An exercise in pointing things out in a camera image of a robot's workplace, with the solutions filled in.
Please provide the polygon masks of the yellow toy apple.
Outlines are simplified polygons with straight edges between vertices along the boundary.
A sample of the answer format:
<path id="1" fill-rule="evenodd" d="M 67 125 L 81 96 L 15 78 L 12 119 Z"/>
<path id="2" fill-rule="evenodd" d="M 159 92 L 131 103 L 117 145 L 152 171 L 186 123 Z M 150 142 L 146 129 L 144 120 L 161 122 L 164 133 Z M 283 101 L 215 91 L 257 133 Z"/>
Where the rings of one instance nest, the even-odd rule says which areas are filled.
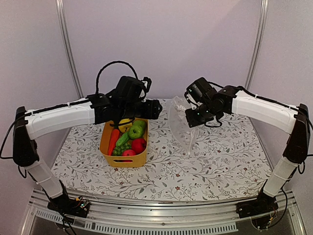
<path id="1" fill-rule="evenodd" d="M 125 133 L 127 131 L 129 131 L 129 129 L 132 127 L 133 125 L 133 120 L 126 118 L 126 119 L 122 119 L 119 124 L 118 124 L 118 129 L 121 133 Z"/>

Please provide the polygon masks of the green toy apple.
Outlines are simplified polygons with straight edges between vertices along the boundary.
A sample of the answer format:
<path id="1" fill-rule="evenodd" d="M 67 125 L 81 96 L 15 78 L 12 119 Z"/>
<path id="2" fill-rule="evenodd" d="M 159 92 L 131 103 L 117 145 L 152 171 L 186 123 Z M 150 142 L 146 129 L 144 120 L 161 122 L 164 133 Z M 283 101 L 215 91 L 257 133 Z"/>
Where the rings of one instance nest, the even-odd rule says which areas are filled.
<path id="1" fill-rule="evenodd" d="M 141 126 L 133 125 L 128 132 L 130 139 L 135 140 L 143 136 L 144 129 Z"/>

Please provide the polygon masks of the clear polka dot zip bag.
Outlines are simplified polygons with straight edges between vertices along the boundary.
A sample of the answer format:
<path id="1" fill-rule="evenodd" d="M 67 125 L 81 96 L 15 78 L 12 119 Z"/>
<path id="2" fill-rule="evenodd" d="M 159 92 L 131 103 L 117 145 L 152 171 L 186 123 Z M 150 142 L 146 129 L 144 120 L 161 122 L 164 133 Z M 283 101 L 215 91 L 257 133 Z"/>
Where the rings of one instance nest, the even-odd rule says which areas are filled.
<path id="1" fill-rule="evenodd" d="M 188 155 L 191 154 L 195 140 L 195 129 L 189 127 L 185 115 L 185 111 L 189 108 L 191 105 L 182 97 L 175 96 L 168 102 L 169 129 Z"/>

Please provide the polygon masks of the red toy apple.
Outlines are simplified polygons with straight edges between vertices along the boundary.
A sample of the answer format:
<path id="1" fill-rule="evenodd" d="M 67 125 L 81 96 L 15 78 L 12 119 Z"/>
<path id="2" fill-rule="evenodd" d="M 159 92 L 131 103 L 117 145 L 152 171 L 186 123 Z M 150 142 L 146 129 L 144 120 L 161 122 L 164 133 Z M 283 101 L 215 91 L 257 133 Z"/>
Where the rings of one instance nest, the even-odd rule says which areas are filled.
<path id="1" fill-rule="evenodd" d="M 138 138 L 132 141 L 132 150 L 138 155 L 146 149 L 147 142 L 144 138 Z"/>

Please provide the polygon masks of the pink red toy peach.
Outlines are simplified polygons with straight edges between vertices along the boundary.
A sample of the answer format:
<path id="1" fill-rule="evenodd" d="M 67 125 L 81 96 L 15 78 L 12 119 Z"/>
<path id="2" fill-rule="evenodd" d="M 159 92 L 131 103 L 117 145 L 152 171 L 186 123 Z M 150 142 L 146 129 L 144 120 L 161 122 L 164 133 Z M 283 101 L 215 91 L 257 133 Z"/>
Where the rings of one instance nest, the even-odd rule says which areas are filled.
<path id="1" fill-rule="evenodd" d="M 127 149 L 122 153 L 122 156 L 135 156 L 136 152 L 132 149 Z"/>

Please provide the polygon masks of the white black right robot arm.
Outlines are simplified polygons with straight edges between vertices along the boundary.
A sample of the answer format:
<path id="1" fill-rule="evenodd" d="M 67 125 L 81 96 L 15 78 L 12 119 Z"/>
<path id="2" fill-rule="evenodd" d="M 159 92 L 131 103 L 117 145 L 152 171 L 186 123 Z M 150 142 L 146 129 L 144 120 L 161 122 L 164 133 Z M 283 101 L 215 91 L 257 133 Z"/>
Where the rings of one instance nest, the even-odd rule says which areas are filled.
<path id="1" fill-rule="evenodd" d="M 238 115 L 272 127 L 283 134 L 286 144 L 281 157 L 253 202 L 256 213 L 264 213 L 291 178 L 299 165 L 309 156 L 313 124 L 308 107 L 300 103 L 288 105 L 248 91 L 243 86 L 221 86 L 200 77 L 185 90 L 184 97 L 191 104 L 185 111 L 189 127 L 208 126 L 211 121 L 221 127 L 224 115 Z"/>

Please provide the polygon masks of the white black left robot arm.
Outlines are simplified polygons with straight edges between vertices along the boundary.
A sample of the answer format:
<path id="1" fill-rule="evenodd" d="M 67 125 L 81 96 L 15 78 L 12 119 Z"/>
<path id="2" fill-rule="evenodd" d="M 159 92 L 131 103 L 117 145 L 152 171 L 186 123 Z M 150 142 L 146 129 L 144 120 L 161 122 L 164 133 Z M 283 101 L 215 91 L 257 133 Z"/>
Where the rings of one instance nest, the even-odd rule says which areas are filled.
<path id="1" fill-rule="evenodd" d="M 73 203 L 66 190 L 40 160 L 35 140 L 46 134 L 73 126 L 101 124 L 124 118 L 158 119 L 162 110 L 156 99 L 146 99 L 151 79 L 123 76 L 107 94 L 95 92 L 85 98 L 48 108 L 27 111 L 19 107 L 13 124 L 13 161 L 23 167 L 53 200 L 61 212 L 69 212 Z"/>

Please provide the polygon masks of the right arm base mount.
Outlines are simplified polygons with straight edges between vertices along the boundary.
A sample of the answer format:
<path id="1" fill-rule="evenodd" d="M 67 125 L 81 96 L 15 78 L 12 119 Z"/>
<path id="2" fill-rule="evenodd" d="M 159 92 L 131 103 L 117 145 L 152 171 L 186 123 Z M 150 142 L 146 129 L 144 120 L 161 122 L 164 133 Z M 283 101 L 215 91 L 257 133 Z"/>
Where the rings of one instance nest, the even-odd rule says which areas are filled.
<path id="1" fill-rule="evenodd" d="M 268 229 L 277 216 L 276 197 L 260 192 L 256 199 L 236 204 L 239 218 L 251 218 L 251 223 L 258 230 Z"/>

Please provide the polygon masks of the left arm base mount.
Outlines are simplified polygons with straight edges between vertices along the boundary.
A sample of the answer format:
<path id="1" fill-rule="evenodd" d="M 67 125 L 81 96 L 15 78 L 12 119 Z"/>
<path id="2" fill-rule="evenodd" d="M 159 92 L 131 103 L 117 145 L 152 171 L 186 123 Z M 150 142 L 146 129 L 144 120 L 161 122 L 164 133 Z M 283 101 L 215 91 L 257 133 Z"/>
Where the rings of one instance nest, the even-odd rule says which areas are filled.
<path id="1" fill-rule="evenodd" d="M 78 198 L 70 198 L 66 189 L 63 190 L 61 196 L 56 198 L 50 198 L 47 208 L 56 211 L 62 215 L 72 215 L 81 218 L 87 218 L 90 201 L 88 199 L 83 199 L 82 196 Z"/>

